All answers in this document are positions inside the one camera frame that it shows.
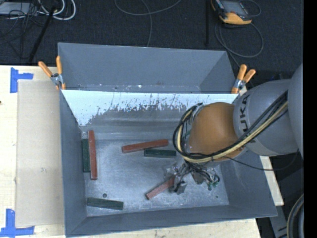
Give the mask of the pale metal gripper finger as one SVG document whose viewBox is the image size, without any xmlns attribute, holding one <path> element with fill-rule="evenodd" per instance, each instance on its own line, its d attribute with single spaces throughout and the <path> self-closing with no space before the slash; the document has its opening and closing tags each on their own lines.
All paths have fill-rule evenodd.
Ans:
<svg viewBox="0 0 317 238">
<path fill-rule="evenodd" d="M 169 188 L 169 192 L 180 195 L 185 192 L 186 186 L 187 186 L 187 182 L 185 181 L 177 182 Z"/>
<path fill-rule="evenodd" d="M 179 180 L 179 167 L 178 166 L 170 166 L 165 169 L 164 172 L 164 179 L 165 180 Z"/>
</svg>

